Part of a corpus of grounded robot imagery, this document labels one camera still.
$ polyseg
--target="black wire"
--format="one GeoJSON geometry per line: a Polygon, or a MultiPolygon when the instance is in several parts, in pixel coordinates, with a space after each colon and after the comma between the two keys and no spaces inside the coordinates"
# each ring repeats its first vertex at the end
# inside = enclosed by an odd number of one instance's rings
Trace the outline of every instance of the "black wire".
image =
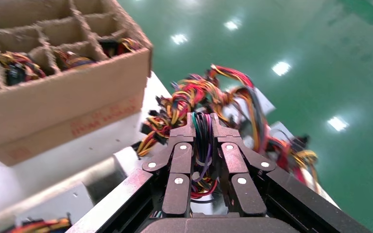
{"type": "Polygon", "coordinates": [[[216,200],[217,200],[216,198],[213,198],[211,200],[194,200],[194,199],[191,199],[191,202],[197,203],[197,204],[208,204],[208,203],[213,203],[216,200]]]}

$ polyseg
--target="cable bundle in box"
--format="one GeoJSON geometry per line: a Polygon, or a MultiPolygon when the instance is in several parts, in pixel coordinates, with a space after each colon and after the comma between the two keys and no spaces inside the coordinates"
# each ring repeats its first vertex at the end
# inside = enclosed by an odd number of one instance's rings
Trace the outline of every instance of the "cable bundle in box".
{"type": "Polygon", "coordinates": [[[95,63],[95,61],[91,58],[80,56],[71,51],[64,52],[61,50],[56,50],[55,52],[61,62],[60,66],[64,69],[85,68],[95,63]]]}
{"type": "MultiPolygon", "coordinates": [[[[198,108],[203,108],[206,114],[217,113],[219,119],[227,127],[236,128],[241,122],[234,122],[232,119],[227,119],[222,109],[232,104],[242,113],[242,109],[237,98],[245,100],[246,108],[249,113],[249,121],[251,122],[252,138],[254,140],[253,150],[268,157],[267,149],[277,149],[278,153],[283,154],[281,158],[294,160],[295,163],[284,163],[278,161],[279,166],[287,171],[298,171],[301,167],[310,168],[317,186],[318,178],[314,169],[314,163],[317,161],[316,156],[312,156],[310,151],[305,150],[305,145],[296,146],[293,142],[284,143],[270,137],[268,122],[262,112],[261,104],[255,93],[255,87],[251,79],[244,73],[237,70],[212,65],[204,76],[190,74],[186,79],[178,83],[172,83],[175,92],[171,98],[157,98],[158,104],[162,107],[160,112],[151,111],[151,117],[147,118],[142,127],[142,132],[148,136],[133,145],[137,154],[142,157],[151,151],[152,147],[160,142],[162,144],[169,138],[170,130],[186,124],[187,114],[195,112],[198,108]],[[230,91],[221,91],[219,89],[218,75],[222,75],[241,82],[242,86],[238,86],[230,91]]],[[[200,113],[193,117],[194,124],[198,124],[201,129],[202,124],[209,124],[206,117],[200,113]]],[[[216,187],[216,180],[205,176],[205,151],[211,150],[206,145],[202,144],[199,147],[197,161],[203,166],[200,167],[200,181],[193,185],[193,198],[199,198],[204,195],[200,193],[204,188],[204,193],[211,191],[216,187]]]]}
{"type": "Polygon", "coordinates": [[[103,53],[109,58],[127,52],[135,52],[142,48],[138,41],[131,38],[122,38],[119,40],[101,39],[98,42],[102,47],[103,53]]]}
{"type": "Polygon", "coordinates": [[[6,70],[6,83],[8,86],[46,77],[39,65],[35,64],[25,53],[1,53],[0,64],[6,70]]]}

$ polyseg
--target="metal bolt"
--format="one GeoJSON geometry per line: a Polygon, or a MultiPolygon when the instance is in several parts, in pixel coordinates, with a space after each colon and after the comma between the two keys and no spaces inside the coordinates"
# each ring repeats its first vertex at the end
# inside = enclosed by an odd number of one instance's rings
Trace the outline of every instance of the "metal bolt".
{"type": "Polygon", "coordinates": [[[184,179],[182,178],[175,178],[175,184],[182,184],[182,182],[184,182],[184,179]]]}
{"type": "Polygon", "coordinates": [[[246,184],[247,183],[247,180],[245,178],[238,178],[238,183],[240,184],[246,184]]]}

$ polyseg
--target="wire harness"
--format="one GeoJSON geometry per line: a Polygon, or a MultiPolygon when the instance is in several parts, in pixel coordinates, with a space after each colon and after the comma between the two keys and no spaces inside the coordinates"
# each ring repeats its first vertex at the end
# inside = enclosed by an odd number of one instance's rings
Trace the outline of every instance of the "wire harness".
{"type": "Polygon", "coordinates": [[[190,74],[187,78],[172,83],[175,92],[171,98],[157,97],[161,106],[160,112],[150,111],[143,123],[142,132],[147,136],[133,145],[139,157],[148,154],[153,146],[159,142],[164,144],[170,136],[171,129],[186,124],[187,113],[193,112],[193,123],[196,129],[197,145],[195,172],[199,174],[192,182],[191,198],[196,199],[213,193],[217,186],[216,177],[211,177],[209,165],[211,161],[211,120],[209,113],[216,113],[227,127],[236,128],[241,122],[227,119],[223,107],[232,104],[242,113],[241,106],[236,98],[245,100],[249,113],[249,120],[254,140],[253,150],[265,157],[272,152],[278,154],[277,164],[288,172],[294,174],[301,182],[306,184],[301,168],[309,169],[314,178],[315,191],[318,189],[318,175],[314,164],[318,157],[310,150],[306,150],[307,139],[289,139],[288,142],[270,136],[267,119],[262,112],[261,104],[255,93],[255,86],[250,77],[235,69],[211,65],[204,76],[190,74]],[[218,75],[237,80],[241,86],[229,91],[221,91],[218,75]]]}

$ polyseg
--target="red wire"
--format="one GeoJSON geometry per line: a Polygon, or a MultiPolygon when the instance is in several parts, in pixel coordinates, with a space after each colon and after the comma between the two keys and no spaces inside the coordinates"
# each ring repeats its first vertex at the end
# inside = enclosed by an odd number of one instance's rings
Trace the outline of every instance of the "red wire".
{"type": "Polygon", "coordinates": [[[191,198],[192,198],[192,199],[201,198],[201,197],[203,197],[203,196],[207,196],[207,195],[213,193],[214,190],[215,190],[215,188],[217,187],[217,184],[218,184],[218,181],[215,180],[215,181],[214,181],[214,185],[212,186],[211,190],[209,190],[209,191],[206,192],[206,193],[195,193],[195,192],[191,192],[191,198]]]}

